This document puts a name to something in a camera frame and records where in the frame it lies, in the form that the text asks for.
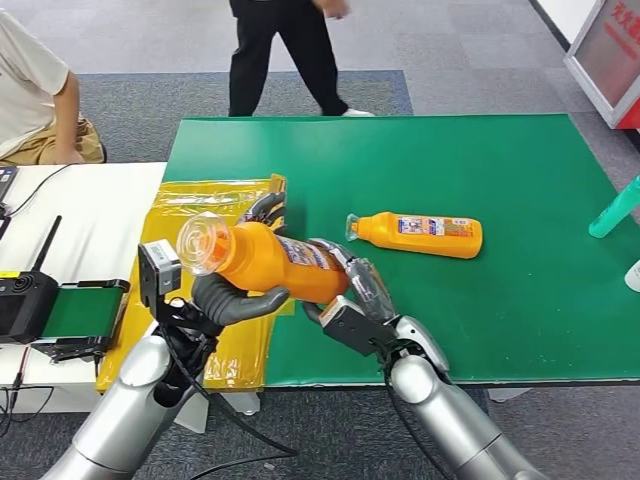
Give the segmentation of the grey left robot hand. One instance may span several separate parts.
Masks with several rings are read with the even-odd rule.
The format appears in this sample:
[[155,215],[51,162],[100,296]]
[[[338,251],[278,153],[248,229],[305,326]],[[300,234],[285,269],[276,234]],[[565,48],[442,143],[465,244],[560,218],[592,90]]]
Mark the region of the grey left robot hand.
[[[255,201],[242,214],[237,225],[257,222],[272,226],[285,215],[285,193],[271,192]],[[242,321],[276,312],[289,299],[290,293],[276,286],[260,296],[249,296],[226,278],[211,273],[196,277],[191,290],[193,304],[217,327],[226,327]]]

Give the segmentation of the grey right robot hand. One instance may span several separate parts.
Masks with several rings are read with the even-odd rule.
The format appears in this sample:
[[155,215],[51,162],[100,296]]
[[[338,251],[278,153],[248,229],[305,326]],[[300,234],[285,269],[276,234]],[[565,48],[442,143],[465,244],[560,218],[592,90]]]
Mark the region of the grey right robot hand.
[[382,323],[398,316],[390,295],[370,260],[357,257],[346,247],[333,241],[312,238],[309,242],[332,256],[344,272],[348,288],[365,316]]

